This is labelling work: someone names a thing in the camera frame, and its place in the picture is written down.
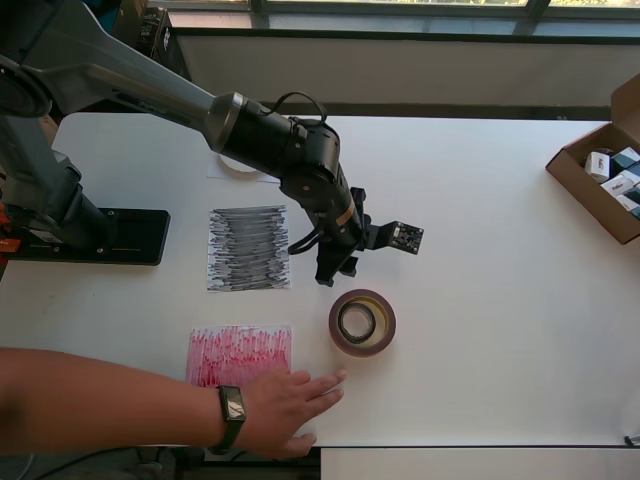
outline open cardboard box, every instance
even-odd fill
[[[640,236],[640,220],[627,212],[584,171],[587,155],[597,148],[618,153],[627,147],[640,153],[640,75],[611,95],[613,121],[564,147],[547,170],[620,243]]]

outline paper sheet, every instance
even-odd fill
[[[291,328],[219,327],[191,332],[187,381],[242,387],[273,367],[291,368]]]
[[[290,285],[287,207],[212,210],[207,289],[234,292]]]

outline human arm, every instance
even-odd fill
[[[236,446],[274,457],[308,451],[314,438],[293,445],[289,439],[341,395],[310,395],[335,386],[337,376],[313,382],[303,376],[277,370],[243,388],[247,422]],[[270,388],[294,380],[296,388],[286,390],[295,390],[293,401]],[[0,453],[150,444],[209,447],[224,431],[215,389],[75,355],[0,348]]]

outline black watch strap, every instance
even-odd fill
[[[222,441],[211,449],[212,453],[223,453],[230,449],[236,441],[238,433],[240,433],[240,429],[247,418],[242,394],[238,387],[220,385],[218,386],[218,393],[220,395],[220,406],[222,407],[222,417],[226,423],[226,430]]]

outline roll of tape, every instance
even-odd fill
[[[370,357],[387,348],[396,333],[389,302],[371,290],[352,290],[331,307],[329,333],[336,346],[354,357]]]

